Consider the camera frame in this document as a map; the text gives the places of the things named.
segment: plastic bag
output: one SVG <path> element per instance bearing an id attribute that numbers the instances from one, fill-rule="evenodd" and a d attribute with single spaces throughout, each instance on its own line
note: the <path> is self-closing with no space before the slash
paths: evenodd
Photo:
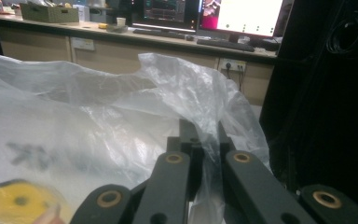
<path id="1" fill-rule="evenodd" d="M 211 68 L 152 53 L 139 60 L 138 72 L 113 75 L 0 56 L 0 189 L 39 192 L 68 223 L 94 189 L 131 189 L 150 177 L 167 137 L 177 136 L 178 120 L 187 119 L 207 155 L 189 222 L 221 223 L 218 122 L 237 149 L 268 166 L 267 143 L 249 103 Z M 33 211 L 32 218 L 44 212 Z"/>

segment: cardboard box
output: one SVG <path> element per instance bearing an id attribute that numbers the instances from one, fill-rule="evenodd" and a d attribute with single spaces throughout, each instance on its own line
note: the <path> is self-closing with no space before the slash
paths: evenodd
<path id="1" fill-rule="evenodd" d="M 28 21 L 42 21 L 49 23 L 79 22 L 77 8 L 43 7 L 24 3 L 20 3 L 20 8 L 22 18 Z"/>

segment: cup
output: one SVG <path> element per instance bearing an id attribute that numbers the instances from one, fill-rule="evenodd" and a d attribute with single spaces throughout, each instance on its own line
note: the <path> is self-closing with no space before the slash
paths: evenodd
<path id="1" fill-rule="evenodd" d="M 126 19 L 117 17 L 117 26 L 125 26 L 126 25 Z"/>

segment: wall outlet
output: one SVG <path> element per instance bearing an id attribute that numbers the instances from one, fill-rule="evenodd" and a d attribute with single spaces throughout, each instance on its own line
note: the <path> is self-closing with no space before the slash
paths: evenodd
<path id="1" fill-rule="evenodd" d="M 230 68 L 229 68 L 230 71 L 245 71 L 246 62 L 239 61 L 239 60 L 232 60 L 232 59 L 221 59 L 220 70 L 226 70 L 227 64 L 230 64 Z"/>

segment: monitor screen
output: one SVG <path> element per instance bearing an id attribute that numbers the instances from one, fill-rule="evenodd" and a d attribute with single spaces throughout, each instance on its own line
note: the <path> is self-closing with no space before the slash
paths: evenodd
<path id="1" fill-rule="evenodd" d="M 134 0 L 132 26 L 195 33 L 200 0 Z"/>
<path id="2" fill-rule="evenodd" d="M 200 29 L 274 36 L 282 0 L 202 0 Z"/>

